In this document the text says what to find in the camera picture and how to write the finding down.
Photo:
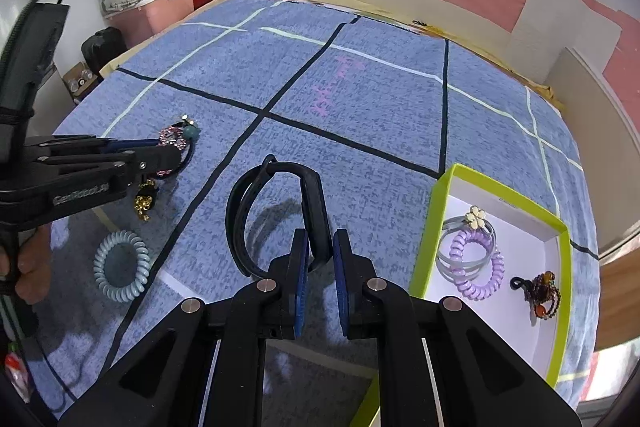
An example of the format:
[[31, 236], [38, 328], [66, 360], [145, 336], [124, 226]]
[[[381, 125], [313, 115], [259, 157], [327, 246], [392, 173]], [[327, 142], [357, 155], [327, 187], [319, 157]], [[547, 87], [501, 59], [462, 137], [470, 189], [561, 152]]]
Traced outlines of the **person's left hand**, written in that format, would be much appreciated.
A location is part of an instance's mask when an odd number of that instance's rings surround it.
[[22, 245], [17, 258], [20, 278], [15, 284], [16, 295], [29, 305], [41, 303], [47, 297], [52, 277], [51, 225], [41, 225]]

